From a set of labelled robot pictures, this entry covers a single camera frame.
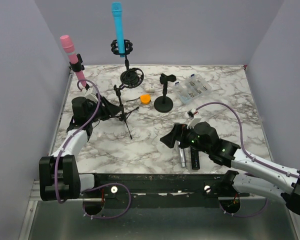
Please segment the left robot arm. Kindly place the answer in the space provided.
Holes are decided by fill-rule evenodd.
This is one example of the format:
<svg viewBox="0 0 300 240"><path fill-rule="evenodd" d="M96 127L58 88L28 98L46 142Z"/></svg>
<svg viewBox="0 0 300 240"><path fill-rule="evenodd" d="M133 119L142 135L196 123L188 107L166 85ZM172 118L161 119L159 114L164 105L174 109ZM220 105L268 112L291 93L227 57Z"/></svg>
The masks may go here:
<svg viewBox="0 0 300 240"><path fill-rule="evenodd" d="M92 136L93 123L115 118L122 108L104 97L98 101L79 96L71 104L73 116L65 140L52 155L39 160L39 189L43 201L64 202L79 198L83 192L94 198L101 191L93 174L79 174L76 157Z"/></svg>

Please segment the black speckled microphone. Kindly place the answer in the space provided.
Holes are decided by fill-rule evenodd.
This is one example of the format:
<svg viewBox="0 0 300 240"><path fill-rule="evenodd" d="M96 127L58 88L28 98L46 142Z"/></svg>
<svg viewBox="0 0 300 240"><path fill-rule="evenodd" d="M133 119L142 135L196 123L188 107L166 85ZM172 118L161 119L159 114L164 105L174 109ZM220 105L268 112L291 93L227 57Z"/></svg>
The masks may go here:
<svg viewBox="0 0 300 240"><path fill-rule="evenodd" d="M191 160L191 169L192 170L197 171L201 168L199 151L192 147L190 148L190 160Z"/></svg>

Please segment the black round base clip stand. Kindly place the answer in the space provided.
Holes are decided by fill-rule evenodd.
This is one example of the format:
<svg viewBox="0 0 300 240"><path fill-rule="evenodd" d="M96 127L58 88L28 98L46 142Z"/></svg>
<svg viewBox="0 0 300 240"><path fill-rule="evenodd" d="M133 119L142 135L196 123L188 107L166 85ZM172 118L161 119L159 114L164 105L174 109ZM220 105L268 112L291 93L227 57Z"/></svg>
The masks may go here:
<svg viewBox="0 0 300 240"><path fill-rule="evenodd" d="M171 75L165 75L162 73L160 75L159 81L160 84L163 86L162 89L162 96L159 96L154 101L154 108L160 112L160 113L168 113L173 108L173 101L170 97L167 96L168 93L168 82L174 83L177 80L176 76Z"/></svg>

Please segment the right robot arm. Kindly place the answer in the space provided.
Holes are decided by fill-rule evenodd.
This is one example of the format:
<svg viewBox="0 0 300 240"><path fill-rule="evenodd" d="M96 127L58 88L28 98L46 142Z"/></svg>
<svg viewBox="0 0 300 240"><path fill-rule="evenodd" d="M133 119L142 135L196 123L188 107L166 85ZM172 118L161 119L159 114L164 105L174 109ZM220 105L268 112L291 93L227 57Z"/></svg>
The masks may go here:
<svg viewBox="0 0 300 240"><path fill-rule="evenodd" d="M234 172L220 183L220 191L231 196L235 192L250 193L284 203L300 216L300 169L283 166L244 150L242 146L222 139L207 122L199 122L193 128L176 123L160 141L172 149L175 142L180 148L192 148L208 155L215 164L245 171Z"/></svg>

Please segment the silver microphone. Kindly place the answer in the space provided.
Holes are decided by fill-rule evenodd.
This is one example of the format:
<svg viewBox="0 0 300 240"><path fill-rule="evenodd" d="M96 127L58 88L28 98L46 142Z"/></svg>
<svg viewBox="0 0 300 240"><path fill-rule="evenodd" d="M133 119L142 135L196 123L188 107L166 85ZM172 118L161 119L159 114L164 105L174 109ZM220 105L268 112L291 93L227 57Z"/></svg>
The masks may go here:
<svg viewBox="0 0 300 240"><path fill-rule="evenodd" d="M177 152L178 152L181 167L186 168L187 167L187 161L186 161L185 149L180 148L179 146L177 146Z"/></svg>

